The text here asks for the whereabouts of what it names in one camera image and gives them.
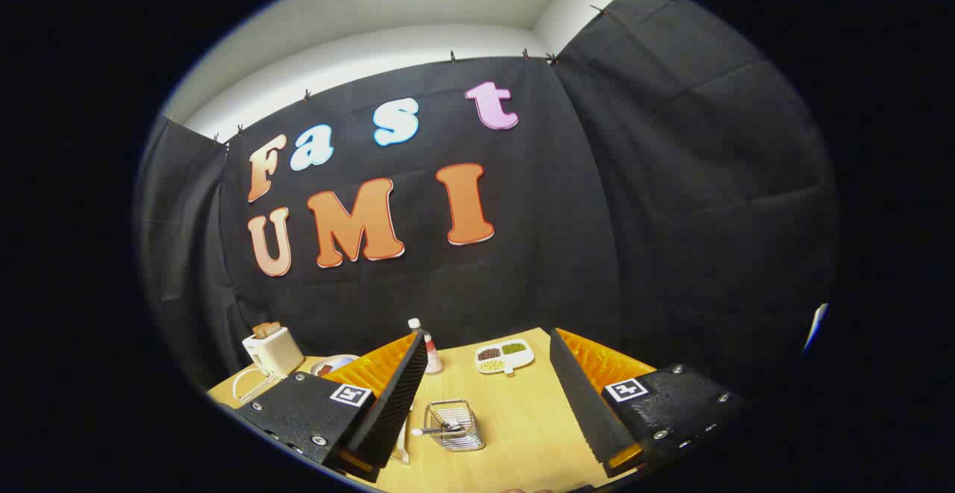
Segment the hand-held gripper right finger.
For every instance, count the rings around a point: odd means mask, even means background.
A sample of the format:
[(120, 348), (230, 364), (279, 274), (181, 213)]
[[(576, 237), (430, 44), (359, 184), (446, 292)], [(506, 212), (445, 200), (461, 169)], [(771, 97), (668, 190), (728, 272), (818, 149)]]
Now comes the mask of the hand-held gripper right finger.
[(685, 364), (654, 368), (556, 327), (550, 360), (580, 431), (607, 476), (671, 465), (707, 445), (747, 407)]

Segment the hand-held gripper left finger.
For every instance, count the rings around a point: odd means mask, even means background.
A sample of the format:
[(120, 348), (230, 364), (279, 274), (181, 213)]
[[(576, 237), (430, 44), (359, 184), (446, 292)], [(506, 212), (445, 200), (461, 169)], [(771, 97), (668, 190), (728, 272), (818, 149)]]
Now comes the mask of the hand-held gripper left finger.
[(293, 373), (233, 414), (315, 465), (375, 482), (427, 361), (423, 331), (413, 331), (324, 377)]

